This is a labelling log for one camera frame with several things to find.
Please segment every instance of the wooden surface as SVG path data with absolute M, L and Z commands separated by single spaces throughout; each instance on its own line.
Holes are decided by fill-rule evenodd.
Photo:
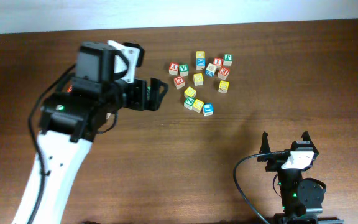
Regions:
M 139 78 L 170 84 L 156 112 L 120 110 L 76 176 L 62 223 L 213 223 L 254 218 L 232 180 L 234 164 L 259 151 L 262 132 L 282 150 L 308 130 L 320 156 L 304 177 L 328 186 L 322 217 L 358 223 L 358 20 L 93 30 L 0 35 L 0 223 L 14 218 L 34 148 L 26 119 L 36 98 L 76 59 L 82 41 L 137 42 Z M 232 53 L 227 94 L 204 78 L 204 117 L 183 107 L 170 62 Z M 266 217 L 282 211 L 274 174 L 256 160 L 239 182 Z

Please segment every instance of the toy block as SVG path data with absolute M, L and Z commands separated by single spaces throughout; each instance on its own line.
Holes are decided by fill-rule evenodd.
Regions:
M 229 82 L 227 81 L 221 81 L 219 83 L 219 90 L 220 93 L 227 93 L 227 90 L 229 89 Z
M 188 98 L 188 97 L 194 98 L 195 96 L 196 96 L 196 90 L 189 86 L 185 91 L 185 97 L 186 98 Z
M 214 63 L 213 63 L 216 68 L 221 68 L 222 67 L 222 64 L 223 64 L 223 59 L 221 58 L 214 58 Z
M 196 58 L 203 58 L 205 59 L 205 51 L 197 51 Z
M 216 66 L 209 63 L 205 70 L 205 75 L 209 77 L 214 77 L 216 71 Z
M 185 108 L 189 109 L 189 110 L 192 110 L 193 109 L 193 104 L 194 104 L 194 98 L 192 97 L 188 97 L 186 100 L 185 100 Z
M 180 76 L 188 76 L 189 75 L 189 66 L 187 64 L 179 66 Z
M 204 70 L 205 69 L 205 58 L 198 58 L 196 59 L 196 69 L 197 71 Z
M 193 75 L 193 80 L 194 80 L 194 85 L 195 86 L 202 85 L 204 83 L 203 74 L 202 73 L 194 74 Z
M 185 86 L 185 81 L 182 77 L 174 78 L 173 82 L 174 82 L 175 86 L 177 87 L 177 89 L 180 89 Z
M 193 111 L 199 113 L 203 109 L 203 106 L 204 106 L 204 102 L 202 102 L 199 99 L 196 99 L 196 101 L 193 104 Z
M 179 65 L 177 63 L 171 63 L 169 65 L 169 74 L 178 75 Z
M 231 66 L 232 62 L 233 62 L 233 55 L 229 55 L 229 54 L 223 55 L 223 65 L 224 66 Z
M 227 76 L 229 76 L 230 69 L 222 67 L 218 73 L 218 78 L 222 80 L 226 80 Z
M 212 107 L 212 103 L 206 103 L 203 106 L 203 114 L 204 116 L 209 116 L 214 113 L 214 108 Z

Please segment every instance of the white background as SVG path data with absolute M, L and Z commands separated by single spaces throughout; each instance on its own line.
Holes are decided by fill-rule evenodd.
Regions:
M 0 0 L 0 33 L 358 18 L 358 0 Z

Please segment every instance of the black cable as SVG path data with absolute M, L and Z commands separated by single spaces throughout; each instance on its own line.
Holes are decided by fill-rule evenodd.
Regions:
M 117 120 L 118 120 L 118 111 L 114 113 L 114 121 L 113 121 L 112 125 L 110 126 L 110 128 L 108 128 L 104 131 L 98 131 L 98 134 L 104 134 L 104 133 L 112 130 L 112 128 L 116 126 Z
M 241 190 L 241 187 L 237 181 L 237 177 L 236 177 L 236 170 L 237 167 L 244 161 L 246 161 L 247 159 L 251 159 L 251 158 L 255 158 L 258 156 L 270 156 L 270 155 L 277 155 L 277 154 L 284 154 L 283 151 L 278 151 L 278 152 L 269 152 L 269 153 L 261 153 L 261 154 L 255 154 L 255 155 L 251 155 L 251 156 L 247 156 L 245 158 L 242 158 L 235 166 L 233 169 L 233 179 L 234 179 L 234 183 L 236 184 L 236 187 L 238 189 L 238 191 L 240 192 L 242 198 L 247 202 L 248 206 L 252 209 L 252 211 L 255 212 L 255 214 L 265 223 L 265 224 L 270 224 L 259 212 L 258 210 L 256 210 L 256 208 L 251 204 L 251 202 L 248 200 L 248 198 L 246 197 L 246 195 L 243 193 L 243 191 Z
M 30 135 L 31 135 L 31 140 L 32 143 L 35 147 L 35 151 L 38 154 L 38 160 L 40 161 L 40 173 L 41 173 L 41 182 L 40 182 L 40 188 L 38 191 L 38 196 L 37 196 L 37 200 L 35 201 L 35 205 L 34 208 L 32 210 L 31 216 L 29 218 L 29 221 L 27 222 L 27 224 L 31 224 L 34 221 L 35 215 L 37 214 L 38 208 L 40 207 L 40 203 L 42 200 L 42 195 L 44 194 L 44 187 L 45 187 L 45 165 L 44 165 L 44 159 L 42 158 L 42 153 L 40 150 L 40 147 L 37 143 L 37 141 L 35 140 L 35 134 L 34 134 L 34 130 L 32 129 L 32 117 L 36 111 L 36 109 L 38 108 L 38 105 L 40 104 L 42 98 L 52 89 L 54 88 L 61 80 L 63 80 L 66 75 L 75 67 L 75 64 L 72 65 L 70 68 L 68 68 L 60 77 L 59 79 L 57 79 L 52 85 L 50 85 L 38 98 L 38 100 L 35 102 L 34 107 L 32 108 L 29 118 L 27 120 L 27 124 L 29 126 L 29 131 L 30 131 Z
M 274 189 L 274 192 L 276 192 L 276 194 L 279 196 L 279 197 L 281 197 L 281 195 L 279 195 L 278 193 L 277 193 L 277 191 L 276 191 L 276 187 L 275 187 L 275 185 L 274 185 L 274 182 L 276 181 L 276 178 L 278 177 L 278 174 L 276 174 L 275 176 L 274 176 L 274 178 L 273 178 L 273 189 Z

